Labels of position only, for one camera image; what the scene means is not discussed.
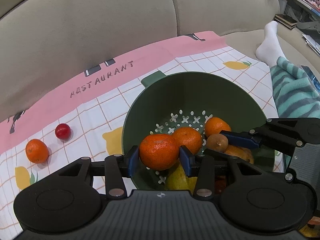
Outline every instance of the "kiwi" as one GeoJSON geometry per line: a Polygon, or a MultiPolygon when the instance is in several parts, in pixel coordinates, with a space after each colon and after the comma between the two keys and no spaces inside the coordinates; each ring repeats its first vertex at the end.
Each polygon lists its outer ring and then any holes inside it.
{"type": "Polygon", "coordinates": [[[215,133],[208,137],[206,147],[216,152],[225,152],[228,147],[228,138],[223,134],[215,133]]]}

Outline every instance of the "stack of papers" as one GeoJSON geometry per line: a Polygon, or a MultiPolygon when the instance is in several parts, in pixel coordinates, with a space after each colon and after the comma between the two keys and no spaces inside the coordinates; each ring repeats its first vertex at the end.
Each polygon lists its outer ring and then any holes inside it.
{"type": "Polygon", "coordinates": [[[306,44],[313,49],[313,51],[320,57],[320,45],[309,35],[302,35],[306,39],[306,44]]]}

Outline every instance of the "stack of books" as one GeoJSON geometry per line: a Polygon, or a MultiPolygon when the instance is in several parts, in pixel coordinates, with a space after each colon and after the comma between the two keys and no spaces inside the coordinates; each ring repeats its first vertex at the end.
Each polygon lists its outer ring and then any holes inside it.
{"type": "Polygon", "coordinates": [[[302,35],[306,39],[306,44],[320,57],[320,45],[309,35],[302,35]]]}
{"type": "Polygon", "coordinates": [[[276,14],[275,20],[277,22],[280,22],[281,24],[283,24],[284,26],[286,26],[290,30],[293,29],[294,27],[296,27],[297,23],[298,23],[297,21],[292,19],[290,16],[284,15],[284,14],[276,14]]]}

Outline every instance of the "metal screw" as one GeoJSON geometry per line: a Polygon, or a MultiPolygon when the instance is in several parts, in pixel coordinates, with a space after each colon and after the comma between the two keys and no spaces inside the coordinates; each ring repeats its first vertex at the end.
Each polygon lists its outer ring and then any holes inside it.
{"type": "Polygon", "coordinates": [[[287,174],[284,176],[284,178],[285,178],[286,181],[291,181],[292,178],[293,178],[293,176],[292,176],[291,173],[287,173],[287,174]]]}
{"type": "Polygon", "coordinates": [[[120,188],[113,188],[109,190],[109,195],[113,197],[120,197],[124,194],[124,190],[120,188]]]}
{"type": "Polygon", "coordinates": [[[200,197],[209,197],[212,195],[212,191],[207,188],[201,188],[197,190],[197,195],[200,197]]]}
{"type": "Polygon", "coordinates": [[[297,141],[296,145],[300,147],[302,145],[302,141],[297,141]]]}

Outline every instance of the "beige sofa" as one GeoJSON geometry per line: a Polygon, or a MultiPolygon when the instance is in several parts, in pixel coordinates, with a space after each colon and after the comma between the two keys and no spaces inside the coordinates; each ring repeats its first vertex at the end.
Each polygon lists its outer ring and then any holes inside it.
{"type": "MultiPolygon", "coordinates": [[[[0,120],[107,59],[212,30],[249,57],[278,0],[0,0],[0,120]]],[[[320,71],[301,33],[279,26],[289,60],[320,71]]]]}

